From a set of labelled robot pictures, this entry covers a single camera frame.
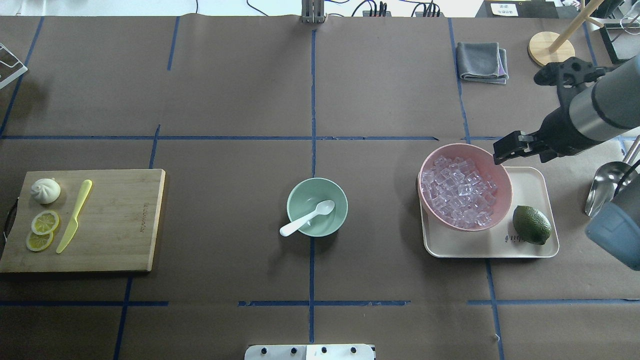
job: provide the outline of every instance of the folded cloth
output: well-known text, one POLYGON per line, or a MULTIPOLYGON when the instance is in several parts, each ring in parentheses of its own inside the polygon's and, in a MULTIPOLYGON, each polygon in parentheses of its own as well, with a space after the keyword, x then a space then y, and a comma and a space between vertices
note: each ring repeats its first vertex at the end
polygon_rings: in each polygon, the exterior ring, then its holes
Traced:
POLYGON ((456 59, 461 79, 503 85, 509 79, 507 51, 500 49, 496 42, 459 42, 456 59))

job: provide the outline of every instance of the white spoon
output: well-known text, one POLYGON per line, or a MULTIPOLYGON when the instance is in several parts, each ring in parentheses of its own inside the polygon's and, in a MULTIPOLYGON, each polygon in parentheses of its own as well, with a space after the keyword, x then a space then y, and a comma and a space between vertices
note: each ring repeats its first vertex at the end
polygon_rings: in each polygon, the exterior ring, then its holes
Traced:
POLYGON ((335 207, 335 203, 333 202, 333 200, 325 200, 318 203, 318 205, 316 205, 316 209, 311 211, 309 214, 297 220, 293 220, 287 225, 284 225, 283 227, 281 227, 280 235, 289 236, 295 233, 300 227, 302 227, 302 225, 306 224, 309 220, 313 219, 314 217, 318 215, 329 215, 329 213, 333 211, 334 207, 335 207))

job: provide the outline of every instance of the plastic knife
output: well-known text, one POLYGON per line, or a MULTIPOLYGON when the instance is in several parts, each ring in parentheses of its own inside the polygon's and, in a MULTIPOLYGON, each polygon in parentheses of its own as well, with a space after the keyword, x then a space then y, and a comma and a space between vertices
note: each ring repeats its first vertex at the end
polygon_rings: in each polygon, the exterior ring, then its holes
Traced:
POLYGON ((65 230, 65 234, 62 235, 62 240, 60 240, 60 244, 56 249, 56 252, 59 254, 65 250, 67 245, 71 242, 71 239, 76 234, 78 230, 78 214, 80 213, 80 209, 82 209, 82 205, 86 200, 87 195, 89 195, 89 191, 91 191, 91 187, 93 186, 93 182, 89 179, 84 180, 80 185, 80 191, 78 192, 78 198, 76 200, 76 206, 74 207, 73 213, 71 213, 71 219, 69 220, 69 224, 67 225, 67 229, 65 230))

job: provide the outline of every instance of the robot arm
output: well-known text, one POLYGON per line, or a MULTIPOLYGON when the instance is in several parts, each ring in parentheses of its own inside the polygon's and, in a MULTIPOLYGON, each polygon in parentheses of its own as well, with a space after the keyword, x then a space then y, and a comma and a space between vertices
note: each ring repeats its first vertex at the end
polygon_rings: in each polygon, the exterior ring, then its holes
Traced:
POLYGON ((494 162, 539 154, 545 163, 576 155, 640 126, 640 57, 605 73, 605 68, 578 58, 540 69, 534 81, 555 85, 560 107, 545 117, 538 131, 528 135, 514 131, 495 142, 494 162))
MULTIPOLYGON (((514 131, 495 142, 494 162, 538 154, 544 163, 576 155, 640 126, 640 57, 605 73, 606 69, 578 58, 540 69, 534 81, 557 86, 560 107, 545 117, 540 130, 528 135, 514 131), (591 87, 585 85, 594 81, 591 87)), ((640 271, 638 199, 640 181, 635 180, 602 206, 585 233, 622 263, 640 271)))

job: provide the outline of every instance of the green bowl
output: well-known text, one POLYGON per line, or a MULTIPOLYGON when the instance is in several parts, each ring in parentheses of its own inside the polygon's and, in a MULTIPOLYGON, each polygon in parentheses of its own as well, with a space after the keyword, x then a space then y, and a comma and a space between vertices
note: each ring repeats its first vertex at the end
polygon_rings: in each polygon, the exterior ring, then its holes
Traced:
POLYGON ((311 220, 311 225, 305 224, 298 231, 321 238, 333 234, 347 218, 349 202, 347 196, 338 184, 322 177, 312 177, 297 184, 287 199, 287 215, 293 221, 316 209, 316 205, 324 200, 333 200, 335 208, 329 215, 318 215, 311 220))

